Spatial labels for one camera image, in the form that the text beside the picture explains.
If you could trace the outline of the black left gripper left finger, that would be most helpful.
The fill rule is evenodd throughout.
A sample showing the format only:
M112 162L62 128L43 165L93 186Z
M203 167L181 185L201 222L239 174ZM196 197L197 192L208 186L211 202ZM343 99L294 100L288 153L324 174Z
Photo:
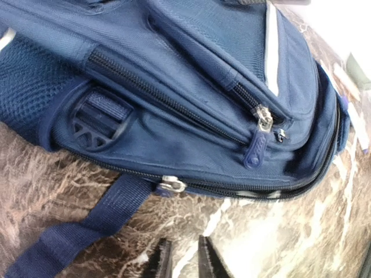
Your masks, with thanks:
M161 238L144 268L144 277L171 278L173 270L172 250L172 242L166 238Z

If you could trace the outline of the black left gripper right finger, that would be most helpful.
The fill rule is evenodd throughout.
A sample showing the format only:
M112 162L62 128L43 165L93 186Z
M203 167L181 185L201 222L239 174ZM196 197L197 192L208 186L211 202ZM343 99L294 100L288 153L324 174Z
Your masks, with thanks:
M209 237L198 238L198 273L200 278L232 277Z

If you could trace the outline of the navy blue student backpack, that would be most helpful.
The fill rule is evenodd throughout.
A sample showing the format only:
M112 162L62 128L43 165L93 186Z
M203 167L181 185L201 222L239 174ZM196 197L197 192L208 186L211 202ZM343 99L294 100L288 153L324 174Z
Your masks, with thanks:
M6 277L55 277L151 193L301 195L350 128L304 37L267 1L2 1L1 121L121 174Z

